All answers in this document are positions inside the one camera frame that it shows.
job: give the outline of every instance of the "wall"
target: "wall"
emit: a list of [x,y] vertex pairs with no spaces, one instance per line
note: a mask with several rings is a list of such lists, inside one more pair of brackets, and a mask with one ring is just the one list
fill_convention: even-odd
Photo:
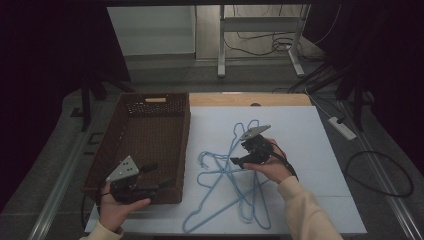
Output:
[[194,7],[108,8],[124,56],[195,51]]

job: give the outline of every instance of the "power strip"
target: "power strip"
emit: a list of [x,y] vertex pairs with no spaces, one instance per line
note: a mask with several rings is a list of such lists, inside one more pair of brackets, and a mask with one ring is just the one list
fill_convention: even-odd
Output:
[[337,121],[338,119],[336,117],[328,119],[328,122],[333,125],[333,127],[335,127],[337,131],[339,131],[339,133],[341,133],[348,141],[356,138],[356,135],[350,131],[350,129],[346,127],[344,123],[337,123]]

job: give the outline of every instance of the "hand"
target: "hand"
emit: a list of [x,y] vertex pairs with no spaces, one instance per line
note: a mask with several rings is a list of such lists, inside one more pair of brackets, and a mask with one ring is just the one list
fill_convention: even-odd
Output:
[[[274,139],[266,138],[271,142],[274,152],[278,155],[286,157],[286,154],[282,152],[276,145],[277,142]],[[258,171],[263,173],[269,180],[280,184],[280,182],[284,181],[284,179],[292,176],[290,171],[283,165],[283,163],[278,160],[276,157],[271,156],[266,162],[263,164],[256,163],[245,163],[243,164],[245,169]]]
[[109,193],[110,183],[102,190],[101,204],[100,204],[100,223],[112,232],[117,232],[122,223],[128,217],[128,215],[140,208],[143,208],[150,204],[149,198],[143,199],[132,204],[124,205],[115,201],[113,196]]

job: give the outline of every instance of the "white table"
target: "white table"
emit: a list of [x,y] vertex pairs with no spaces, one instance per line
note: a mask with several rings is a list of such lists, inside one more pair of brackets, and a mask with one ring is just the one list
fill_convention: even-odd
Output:
[[[315,107],[191,107],[191,114],[182,203],[148,206],[131,214],[122,226],[126,232],[144,235],[188,234],[182,229],[183,222],[190,212],[197,209],[208,191],[196,181],[200,172],[207,171],[198,162],[199,153],[207,150],[227,154],[233,139],[234,125],[241,122],[247,126],[252,119],[258,119],[260,125],[271,125],[262,135],[276,139],[296,169],[301,184],[315,193],[337,230],[342,235],[366,233]],[[241,157],[246,154],[238,146],[232,156]],[[241,189],[250,186],[252,172],[235,175]],[[202,177],[201,182],[213,182],[217,176]],[[262,187],[271,220],[269,230],[261,228],[256,222],[244,223],[238,212],[238,204],[235,204],[191,234],[289,234],[283,215],[284,201],[275,188],[276,184],[272,182],[267,182]],[[234,201],[236,196],[233,185],[223,176],[206,200],[201,213],[187,222],[187,228]],[[262,205],[258,200],[256,211],[259,219],[266,223]],[[97,219],[97,210],[93,208],[86,231],[91,231]]]

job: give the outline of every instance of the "wicker basket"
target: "wicker basket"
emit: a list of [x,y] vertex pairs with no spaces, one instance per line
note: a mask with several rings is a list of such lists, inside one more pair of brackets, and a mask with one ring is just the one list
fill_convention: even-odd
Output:
[[119,162],[131,156],[140,167],[158,169],[143,174],[138,185],[151,186],[172,178],[152,204],[182,201],[185,154],[190,127],[188,93],[122,94],[85,178],[82,192],[95,200],[97,187]]

